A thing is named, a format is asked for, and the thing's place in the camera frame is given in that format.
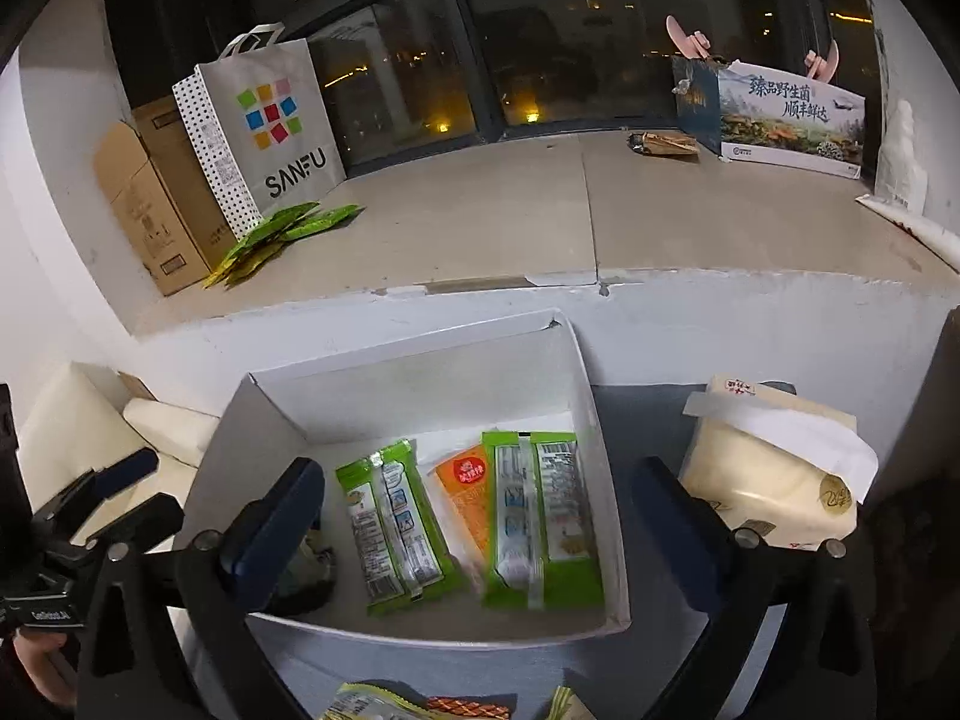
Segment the person's left hand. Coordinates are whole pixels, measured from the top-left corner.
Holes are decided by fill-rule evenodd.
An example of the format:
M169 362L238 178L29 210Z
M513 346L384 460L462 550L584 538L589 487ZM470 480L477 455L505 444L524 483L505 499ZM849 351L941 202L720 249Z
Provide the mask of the person's left hand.
M63 632L21 628L13 637L13 648L31 683L44 699L60 709L75 709L76 689L53 663L68 637Z

